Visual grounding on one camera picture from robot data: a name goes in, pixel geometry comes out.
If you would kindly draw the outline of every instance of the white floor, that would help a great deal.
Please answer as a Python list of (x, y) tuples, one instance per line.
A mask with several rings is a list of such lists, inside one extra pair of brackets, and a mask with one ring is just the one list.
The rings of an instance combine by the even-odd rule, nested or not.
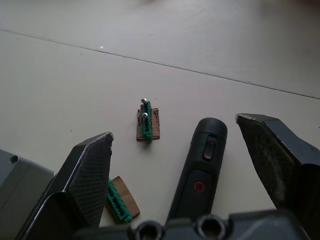
[[(315, 44), (319, 36), (310, 30), (312, 26), (303, 30), (314, 34), (308, 35), (308, 42), (298, 34), (298, 39), (286, 39), (279, 49), (263, 44), (263, 39), (274, 34), (268, 31), (284, 32), (284, 36), (272, 35), (271, 43), (275, 43), (294, 29), (281, 30), (282, 5), (270, 13), (268, 5), (276, 1), (261, 3), (266, 7), (257, 12), (252, 9), (257, 3), (251, 6), (249, 1), (144, 0), (131, 1), (130, 6), (124, 0), (1, 1), (0, 26), (5, 31), (0, 31), (0, 148), (57, 172), (74, 145), (111, 131), (115, 140), (110, 177), (121, 176), (135, 198), (141, 210), (135, 224), (147, 219), (164, 223), (193, 131), (199, 120), (214, 117), (226, 123), (228, 137), (212, 212), (227, 218), (230, 213), (273, 208), (235, 115), (279, 118), (300, 138), (320, 148), (316, 78), (320, 52)], [(291, 6), (289, 10), (295, 17), (304, 16), (304, 8), (298, 12)], [(245, 16), (238, 11), (246, 12), (248, 19), (241, 23), (239, 19)], [(194, 16), (185, 19), (186, 12)], [(286, 19), (289, 26), (294, 25), (291, 17)], [(304, 24), (297, 18), (294, 21)], [(265, 33), (259, 30), (263, 22)], [(247, 35), (253, 30), (234, 26), (239, 24), (251, 26), (257, 38)], [(210, 26), (220, 32), (214, 35)], [(144, 31), (151, 29), (155, 32), (149, 42), (142, 40)], [(232, 34), (240, 37), (242, 33), (247, 39), (231, 40)], [(302, 53), (301, 49), (310, 51)], [(259, 51), (267, 60), (260, 58)], [(141, 98), (159, 108), (161, 137), (148, 149), (136, 141)], [(106, 216), (102, 225), (108, 222)]]
[(320, 4), (0, 0), (0, 30), (320, 98)]

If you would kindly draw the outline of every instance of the wooden block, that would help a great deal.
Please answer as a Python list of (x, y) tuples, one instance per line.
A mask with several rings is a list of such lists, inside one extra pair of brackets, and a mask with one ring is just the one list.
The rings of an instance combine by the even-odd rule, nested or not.
[[(152, 139), (159, 139), (160, 138), (160, 120), (159, 120), (159, 108), (152, 108)], [(136, 139), (138, 141), (143, 141), (146, 138), (141, 135), (141, 114), (140, 109), (137, 113), (137, 120), (138, 124), (136, 126)]]
[(117, 192), (119, 193), (120, 197), (122, 198), (126, 208), (131, 213), (132, 218), (136, 217), (140, 213), (140, 210), (129, 189), (127, 188), (125, 182), (121, 179), (121, 177), (117, 176), (115, 179), (112, 180), (112, 183), (116, 188)]

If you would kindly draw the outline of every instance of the power button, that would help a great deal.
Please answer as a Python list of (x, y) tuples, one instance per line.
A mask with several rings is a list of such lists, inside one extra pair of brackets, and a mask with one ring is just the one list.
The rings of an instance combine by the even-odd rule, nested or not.
[(192, 170), (185, 180), (174, 218), (196, 218), (207, 214), (212, 190), (212, 175), (199, 169)]

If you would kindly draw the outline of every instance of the black remote control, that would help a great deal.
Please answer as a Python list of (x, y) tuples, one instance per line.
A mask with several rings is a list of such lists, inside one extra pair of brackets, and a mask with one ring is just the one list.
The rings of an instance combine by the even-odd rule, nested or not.
[(227, 126), (218, 119), (208, 117), (198, 123), (167, 221), (195, 219), (211, 212), (227, 133)]

